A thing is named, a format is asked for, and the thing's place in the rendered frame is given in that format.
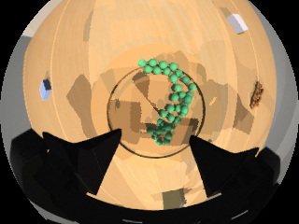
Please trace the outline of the white cube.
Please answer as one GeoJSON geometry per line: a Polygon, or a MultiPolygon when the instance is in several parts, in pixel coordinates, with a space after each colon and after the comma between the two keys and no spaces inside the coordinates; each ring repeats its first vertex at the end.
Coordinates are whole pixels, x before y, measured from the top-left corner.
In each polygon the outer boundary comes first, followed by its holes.
{"type": "Polygon", "coordinates": [[[246,23],[243,22],[242,18],[240,18],[239,14],[232,14],[229,15],[227,21],[231,23],[231,26],[233,26],[233,29],[235,29],[236,34],[243,33],[243,31],[247,31],[248,27],[246,26],[246,23]]]}

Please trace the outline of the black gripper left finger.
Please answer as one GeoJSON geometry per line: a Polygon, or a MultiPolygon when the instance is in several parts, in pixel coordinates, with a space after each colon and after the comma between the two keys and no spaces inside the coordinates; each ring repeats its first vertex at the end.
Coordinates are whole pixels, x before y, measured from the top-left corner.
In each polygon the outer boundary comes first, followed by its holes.
{"type": "Polygon", "coordinates": [[[77,143],[67,142],[48,132],[42,132],[42,138],[45,138],[48,150],[61,160],[67,161],[88,190],[87,193],[97,195],[112,157],[119,148],[122,135],[121,128],[117,128],[77,143]]]}

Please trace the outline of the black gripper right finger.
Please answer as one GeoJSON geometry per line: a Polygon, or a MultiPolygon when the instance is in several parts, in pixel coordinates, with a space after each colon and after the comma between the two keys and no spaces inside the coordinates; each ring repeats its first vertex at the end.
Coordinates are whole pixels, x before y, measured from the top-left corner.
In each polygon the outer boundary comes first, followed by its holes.
{"type": "Polygon", "coordinates": [[[212,145],[197,135],[191,135],[190,143],[207,198],[221,193],[220,189],[229,182],[229,179],[233,178],[243,163],[246,163],[249,158],[255,157],[255,153],[258,153],[259,149],[259,147],[254,147],[254,149],[244,150],[244,152],[242,150],[242,152],[232,153],[227,149],[212,145]]]}

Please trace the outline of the light blue block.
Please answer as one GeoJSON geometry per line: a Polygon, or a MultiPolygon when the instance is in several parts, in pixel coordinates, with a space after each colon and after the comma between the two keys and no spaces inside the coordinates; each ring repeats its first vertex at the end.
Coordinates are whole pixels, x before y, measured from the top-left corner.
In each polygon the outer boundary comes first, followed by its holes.
{"type": "Polygon", "coordinates": [[[42,100],[49,100],[51,93],[51,86],[49,85],[48,79],[42,79],[40,86],[40,93],[42,100]]]}

